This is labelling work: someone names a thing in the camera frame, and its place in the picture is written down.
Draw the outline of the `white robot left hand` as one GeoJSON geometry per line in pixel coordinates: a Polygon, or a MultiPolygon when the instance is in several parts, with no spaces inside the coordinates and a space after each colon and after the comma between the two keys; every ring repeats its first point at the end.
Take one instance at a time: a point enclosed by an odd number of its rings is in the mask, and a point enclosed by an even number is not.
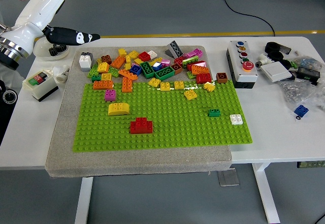
{"type": "Polygon", "coordinates": [[[30,0],[18,16],[15,25],[1,33],[1,51],[9,50],[18,56],[29,56],[34,40],[45,35],[52,44],[78,46],[100,39],[98,34],[87,34],[63,27],[50,27],[54,15],[65,0],[30,0]]]}

